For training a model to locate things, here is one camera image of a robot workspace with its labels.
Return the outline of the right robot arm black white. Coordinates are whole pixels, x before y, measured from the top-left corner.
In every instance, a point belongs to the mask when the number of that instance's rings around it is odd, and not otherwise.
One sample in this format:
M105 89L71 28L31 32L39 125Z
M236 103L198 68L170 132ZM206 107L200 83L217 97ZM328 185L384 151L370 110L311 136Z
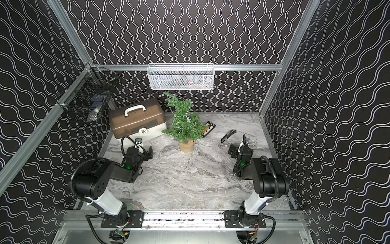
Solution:
M254 191L241 203L236 217L228 214L227 228L264 228L262 210L289 192L279 161L266 156L254 158L253 153L246 145L229 147L228 154L236 159L233 175L240 180L252 181Z

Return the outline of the small green christmas tree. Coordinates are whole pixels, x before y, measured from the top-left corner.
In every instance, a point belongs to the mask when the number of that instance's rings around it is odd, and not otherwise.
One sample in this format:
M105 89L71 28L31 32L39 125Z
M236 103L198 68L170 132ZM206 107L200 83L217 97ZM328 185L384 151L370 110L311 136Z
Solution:
M183 153L191 153L195 142L202 138L207 126L200 121L199 115L193 112L193 102L183 100L167 91L164 95L167 97L167 106L173 112L173 117L171 127L162 132L177 140Z

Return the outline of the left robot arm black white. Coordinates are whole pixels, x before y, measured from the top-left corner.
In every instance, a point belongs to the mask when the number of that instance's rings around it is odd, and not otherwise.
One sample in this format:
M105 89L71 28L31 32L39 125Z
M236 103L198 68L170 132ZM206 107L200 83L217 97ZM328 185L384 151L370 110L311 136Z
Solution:
M103 227L123 228L132 222L127 205L108 190L109 181L134 183L143 173L143 162L153 158L152 146L145 149L141 138L122 137L120 149L120 163L102 157L86 160L74 170L69 181L72 194L98 210Z

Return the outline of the thin wire string lights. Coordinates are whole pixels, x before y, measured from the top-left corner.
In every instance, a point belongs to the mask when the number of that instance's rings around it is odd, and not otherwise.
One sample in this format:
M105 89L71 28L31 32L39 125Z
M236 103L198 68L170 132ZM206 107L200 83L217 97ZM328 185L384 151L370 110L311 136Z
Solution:
M189 128L195 127L199 122L199 114L191 109L177 108L174 116L174 128Z

